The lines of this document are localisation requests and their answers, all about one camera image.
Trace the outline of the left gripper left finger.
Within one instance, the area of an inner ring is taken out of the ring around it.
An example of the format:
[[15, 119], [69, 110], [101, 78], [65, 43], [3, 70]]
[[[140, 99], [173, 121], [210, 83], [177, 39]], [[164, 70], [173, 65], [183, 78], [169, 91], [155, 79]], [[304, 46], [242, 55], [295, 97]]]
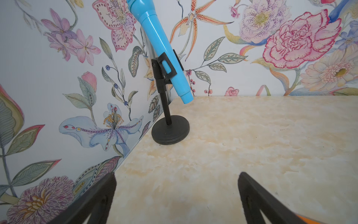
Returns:
[[114, 173], [107, 174], [50, 223], [83, 224], [85, 220], [88, 224], [107, 223], [116, 185]]

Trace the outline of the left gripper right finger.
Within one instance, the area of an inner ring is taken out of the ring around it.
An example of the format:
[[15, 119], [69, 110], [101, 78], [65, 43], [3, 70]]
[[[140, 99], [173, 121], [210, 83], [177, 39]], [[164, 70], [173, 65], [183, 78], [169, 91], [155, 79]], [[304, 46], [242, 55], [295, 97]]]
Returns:
[[272, 224], [305, 223], [246, 172], [239, 175], [238, 190], [248, 224], [264, 224], [263, 215]]

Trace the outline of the orange paper sheet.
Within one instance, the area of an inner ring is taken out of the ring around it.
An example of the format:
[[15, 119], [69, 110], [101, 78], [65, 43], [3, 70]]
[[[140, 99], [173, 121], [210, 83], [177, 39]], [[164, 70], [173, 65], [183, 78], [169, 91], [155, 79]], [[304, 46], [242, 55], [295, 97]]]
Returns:
[[311, 219], [311, 218], [308, 218], [308, 217], [305, 217], [305, 216], [301, 216], [301, 215], [298, 215], [297, 216], [302, 219], [306, 224], [324, 224], [323, 222], [320, 222], [320, 221], [317, 221], [317, 220], [314, 220], [314, 219]]

